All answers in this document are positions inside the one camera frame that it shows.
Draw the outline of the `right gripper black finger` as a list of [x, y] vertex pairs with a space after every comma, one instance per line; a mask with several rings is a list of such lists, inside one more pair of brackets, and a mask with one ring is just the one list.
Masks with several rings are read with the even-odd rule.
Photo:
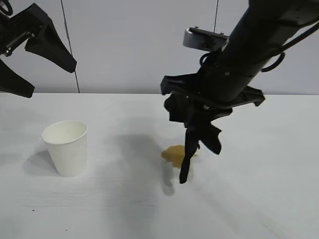
[[221, 150], [219, 135], [222, 130], [214, 126], [211, 122], [218, 118], [229, 116], [231, 113], [232, 109], [210, 109], [196, 112], [192, 120], [192, 127], [197, 139], [209, 150]]
[[185, 149], [186, 150], [197, 150], [199, 142], [198, 127], [195, 122], [195, 107], [193, 100], [188, 98], [187, 112], [186, 112], [186, 133], [185, 133]]

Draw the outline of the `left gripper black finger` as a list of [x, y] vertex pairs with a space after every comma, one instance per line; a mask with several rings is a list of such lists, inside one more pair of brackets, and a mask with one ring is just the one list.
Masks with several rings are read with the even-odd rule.
[[53, 62], [69, 73], [75, 72], [77, 61], [61, 41], [53, 24], [43, 25], [35, 37], [29, 38], [25, 50]]
[[0, 61], [0, 91], [31, 98], [34, 85], [16, 74], [2, 60]]

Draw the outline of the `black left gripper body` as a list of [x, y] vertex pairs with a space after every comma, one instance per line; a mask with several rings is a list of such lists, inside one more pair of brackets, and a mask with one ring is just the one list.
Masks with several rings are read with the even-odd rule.
[[52, 19], [37, 4], [2, 23], [0, 31], [0, 53], [10, 56], [24, 42], [25, 51], [52, 59]]

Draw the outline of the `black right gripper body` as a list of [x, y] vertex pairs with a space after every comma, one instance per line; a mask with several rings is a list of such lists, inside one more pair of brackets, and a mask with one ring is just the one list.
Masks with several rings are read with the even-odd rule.
[[196, 73], [164, 76], [162, 95], [192, 97], [217, 109], [253, 103], [265, 99], [261, 90], [249, 86], [265, 65], [265, 39], [256, 34], [186, 34], [183, 45], [208, 52]]

